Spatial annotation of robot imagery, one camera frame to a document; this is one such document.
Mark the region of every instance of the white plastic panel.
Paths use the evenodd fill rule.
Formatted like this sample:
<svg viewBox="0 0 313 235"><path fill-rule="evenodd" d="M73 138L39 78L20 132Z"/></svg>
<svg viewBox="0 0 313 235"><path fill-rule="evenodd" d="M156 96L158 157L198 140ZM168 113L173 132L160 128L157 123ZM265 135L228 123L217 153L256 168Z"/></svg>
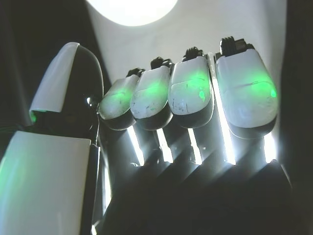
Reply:
<svg viewBox="0 0 313 235"><path fill-rule="evenodd" d="M30 106L32 110L61 112L79 43L67 43L51 61Z"/></svg>
<svg viewBox="0 0 313 235"><path fill-rule="evenodd" d="M139 77L137 75L131 75L114 82L99 104L101 118L116 118L129 110L131 98L138 80Z"/></svg>
<svg viewBox="0 0 313 235"><path fill-rule="evenodd" d="M258 52L248 49L216 62L226 119L244 128L263 126L278 112L276 87Z"/></svg>
<svg viewBox="0 0 313 235"><path fill-rule="evenodd" d="M0 234L79 235L89 147L16 132L0 164Z"/></svg>
<svg viewBox="0 0 313 235"><path fill-rule="evenodd" d="M205 108L211 98L207 60L195 59L177 63L168 90L173 114L193 114Z"/></svg>
<svg viewBox="0 0 313 235"><path fill-rule="evenodd" d="M170 69L166 66L142 74L133 97L131 112L135 118L148 118L160 112L167 102Z"/></svg>

